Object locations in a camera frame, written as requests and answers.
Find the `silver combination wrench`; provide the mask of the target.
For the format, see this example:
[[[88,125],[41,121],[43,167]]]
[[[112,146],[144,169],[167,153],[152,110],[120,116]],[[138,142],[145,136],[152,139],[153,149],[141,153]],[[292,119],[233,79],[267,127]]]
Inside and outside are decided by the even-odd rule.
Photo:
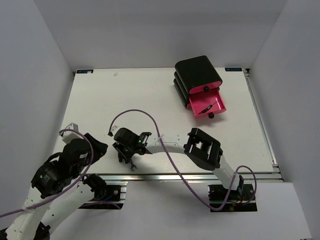
[[[136,167],[136,165],[133,163],[133,161],[132,160],[130,160],[130,169],[131,169],[131,171],[134,171],[137,167]]]

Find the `pink top drawer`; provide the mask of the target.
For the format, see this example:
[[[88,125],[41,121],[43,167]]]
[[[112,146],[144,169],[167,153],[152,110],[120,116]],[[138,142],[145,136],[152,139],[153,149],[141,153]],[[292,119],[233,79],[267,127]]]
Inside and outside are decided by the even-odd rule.
[[[223,83],[222,80],[218,80],[218,81],[214,81],[214,82],[211,82],[211,83],[195,86],[195,87],[191,88],[188,91],[188,93],[190,95],[193,95],[193,94],[197,94],[197,93],[200,93],[200,92],[208,92],[208,91],[210,91],[212,89],[219,88],[222,85],[222,83]]]

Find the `small precision screwdriver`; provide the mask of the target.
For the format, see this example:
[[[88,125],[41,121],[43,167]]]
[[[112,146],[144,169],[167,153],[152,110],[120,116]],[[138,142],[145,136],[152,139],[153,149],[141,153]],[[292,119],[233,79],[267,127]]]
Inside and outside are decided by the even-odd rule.
[[[214,114],[216,111],[219,110],[219,105],[218,105],[218,102],[215,101],[211,104],[209,104],[208,106],[206,106],[205,108],[203,108],[202,110],[200,110],[198,112],[199,115],[203,115],[203,114]]]

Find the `black drawer cabinet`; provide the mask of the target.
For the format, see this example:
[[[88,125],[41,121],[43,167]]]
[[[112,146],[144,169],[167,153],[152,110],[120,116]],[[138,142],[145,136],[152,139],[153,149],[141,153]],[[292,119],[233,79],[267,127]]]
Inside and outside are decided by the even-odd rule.
[[[215,81],[223,81],[205,55],[181,60],[175,64],[174,69],[173,84],[184,107],[190,103],[190,89]]]

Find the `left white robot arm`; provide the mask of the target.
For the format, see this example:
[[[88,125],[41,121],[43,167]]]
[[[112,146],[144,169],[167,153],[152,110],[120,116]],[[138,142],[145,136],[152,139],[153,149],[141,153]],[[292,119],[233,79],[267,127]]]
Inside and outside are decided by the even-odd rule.
[[[89,133],[65,141],[36,171],[27,198],[13,223],[0,231],[2,240],[48,240],[69,215],[86,202],[105,196],[106,183],[97,174],[83,178],[84,168],[107,153],[108,145]]]

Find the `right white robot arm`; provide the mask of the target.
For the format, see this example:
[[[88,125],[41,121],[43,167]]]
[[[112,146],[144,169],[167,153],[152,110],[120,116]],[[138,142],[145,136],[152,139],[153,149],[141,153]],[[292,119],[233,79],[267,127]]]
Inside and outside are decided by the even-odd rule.
[[[199,128],[192,128],[186,135],[172,137],[157,136],[151,132],[136,134],[125,127],[114,126],[108,133],[113,137],[112,146],[118,153],[118,160],[136,166],[132,157],[158,153],[177,153],[188,158],[200,169],[212,172],[222,186],[226,195],[236,200],[244,193],[244,179],[228,164],[223,155],[221,143]]]

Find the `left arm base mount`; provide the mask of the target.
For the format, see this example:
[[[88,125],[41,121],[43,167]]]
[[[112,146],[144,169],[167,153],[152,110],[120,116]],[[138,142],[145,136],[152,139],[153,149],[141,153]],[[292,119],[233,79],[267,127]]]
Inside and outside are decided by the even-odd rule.
[[[126,199],[126,182],[106,182],[104,195],[89,200],[79,207],[86,210],[121,210]]]

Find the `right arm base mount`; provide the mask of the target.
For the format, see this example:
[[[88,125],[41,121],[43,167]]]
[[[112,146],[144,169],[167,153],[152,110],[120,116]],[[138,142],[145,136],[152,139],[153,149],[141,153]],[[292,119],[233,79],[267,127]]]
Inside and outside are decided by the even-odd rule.
[[[221,184],[210,184],[208,185],[208,198],[209,204],[213,208],[218,208],[222,205],[227,189],[225,189]],[[256,203],[256,197],[249,201],[249,199],[253,196],[254,187],[252,184],[245,184],[243,186],[242,193],[238,193],[236,191],[231,191],[227,202],[224,207],[219,210],[219,212],[226,213],[236,213],[236,212],[257,212],[258,207]]]

